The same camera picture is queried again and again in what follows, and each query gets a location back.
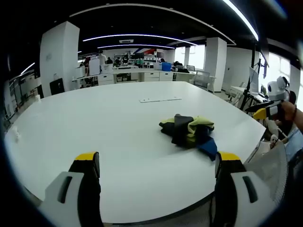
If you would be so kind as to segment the person's right hand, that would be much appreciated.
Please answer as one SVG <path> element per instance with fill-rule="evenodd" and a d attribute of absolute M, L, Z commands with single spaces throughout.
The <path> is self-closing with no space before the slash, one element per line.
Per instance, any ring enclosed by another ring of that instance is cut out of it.
<path fill-rule="evenodd" d="M 279 112 L 278 120 L 280 121 L 294 121 L 296 116 L 297 107 L 289 101 L 282 101 L 278 105 L 281 105 L 281 112 Z"/>

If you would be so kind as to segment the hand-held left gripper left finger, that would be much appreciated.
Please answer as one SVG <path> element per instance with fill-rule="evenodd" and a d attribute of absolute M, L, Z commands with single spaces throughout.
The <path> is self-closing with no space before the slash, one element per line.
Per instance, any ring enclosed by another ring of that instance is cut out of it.
<path fill-rule="evenodd" d="M 39 210 L 56 227 L 102 227 L 99 153 L 78 155 L 46 188 Z"/>

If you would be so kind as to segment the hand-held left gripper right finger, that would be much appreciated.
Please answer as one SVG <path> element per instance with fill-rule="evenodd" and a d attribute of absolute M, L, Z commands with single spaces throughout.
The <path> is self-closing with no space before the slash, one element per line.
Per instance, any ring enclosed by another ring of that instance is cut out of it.
<path fill-rule="evenodd" d="M 282 199 L 282 165 L 270 153 L 244 164 L 219 151 L 215 158 L 214 227 L 257 227 Z"/>

